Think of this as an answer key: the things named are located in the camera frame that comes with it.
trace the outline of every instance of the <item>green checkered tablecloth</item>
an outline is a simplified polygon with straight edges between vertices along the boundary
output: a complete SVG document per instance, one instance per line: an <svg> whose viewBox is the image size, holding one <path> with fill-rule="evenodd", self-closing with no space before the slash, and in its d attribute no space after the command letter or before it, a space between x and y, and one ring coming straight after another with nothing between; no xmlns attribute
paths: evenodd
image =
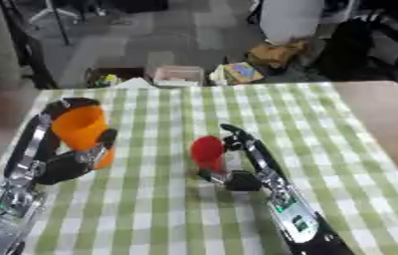
<svg viewBox="0 0 398 255"><path fill-rule="evenodd" d="M29 117L71 96L102 102L116 159L49 187L26 254L283 254L263 194L188 173L191 142L229 123L263 140L356 254L398 255L398 167L331 84L45 91Z"/></svg>

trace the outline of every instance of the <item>gray carpet floor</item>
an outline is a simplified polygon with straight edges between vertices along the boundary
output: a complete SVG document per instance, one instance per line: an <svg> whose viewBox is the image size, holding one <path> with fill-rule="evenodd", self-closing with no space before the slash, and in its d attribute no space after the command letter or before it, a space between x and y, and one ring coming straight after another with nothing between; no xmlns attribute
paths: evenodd
<svg viewBox="0 0 398 255"><path fill-rule="evenodd" d="M213 70L226 56L242 60L264 40L257 26L246 24L250 5L251 0L170 0L163 12L111 10L80 24L64 19L71 46L64 46L53 16L40 20L33 34L43 42L49 69L63 88L82 86L85 70L95 67L145 67L148 75L164 64Z"/></svg>

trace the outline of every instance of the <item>backpack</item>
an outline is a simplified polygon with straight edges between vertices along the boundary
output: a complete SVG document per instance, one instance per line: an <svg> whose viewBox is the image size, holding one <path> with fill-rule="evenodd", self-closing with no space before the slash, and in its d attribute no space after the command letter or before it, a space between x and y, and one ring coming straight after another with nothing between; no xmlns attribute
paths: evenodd
<svg viewBox="0 0 398 255"><path fill-rule="evenodd" d="M333 81L351 80L367 67L373 46L370 24L360 19L348 20L338 25L311 67Z"/></svg>

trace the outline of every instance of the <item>robotic arm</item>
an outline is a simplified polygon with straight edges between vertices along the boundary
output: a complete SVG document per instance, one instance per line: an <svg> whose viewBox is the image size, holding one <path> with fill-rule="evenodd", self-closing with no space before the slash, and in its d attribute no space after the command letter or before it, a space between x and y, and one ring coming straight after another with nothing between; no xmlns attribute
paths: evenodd
<svg viewBox="0 0 398 255"><path fill-rule="evenodd" d="M292 254L353 255L324 218L308 206L260 140L238 127L221 128L232 133L223 139L226 150L244 151L255 173L234 170L218 174L200 169L199 176L231 191L263 190L272 218Z"/></svg>
<svg viewBox="0 0 398 255"><path fill-rule="evenodd" d="M80 177L94 169L112 148L116 130L107 129L88 150L56 155L61 140L52 122L62 114L100 103L85 98L51 103L26 125L6 167L0 185L0 254L22 253L26 236L44 210L46 193L37 184L53 185Z"/></svg>

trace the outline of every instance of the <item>table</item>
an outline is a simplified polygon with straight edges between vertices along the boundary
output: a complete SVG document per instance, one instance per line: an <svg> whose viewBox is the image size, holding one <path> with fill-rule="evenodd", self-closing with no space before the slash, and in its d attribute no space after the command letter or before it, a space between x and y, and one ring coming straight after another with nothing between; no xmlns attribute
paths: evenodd
<svg viewBox="0 0 398 255"><path fill-rule="evenodd" d="M398 84L338 83L335 88L398 165ZM0 92L0 155L38 94Z"/></svg>
<svg viewBox="0 0 398 255"><path fill-rule="evenodd" d="M115 162L52 186L48 209L27 239L31 253L278 250L262 196L219 191L185 175L194 165L190 142L224 135L218 124L229 122L265 141L354 251L398 254L398 168L330 84L48 92L35 111L73 95L102 101L119 129Z"/></svg>

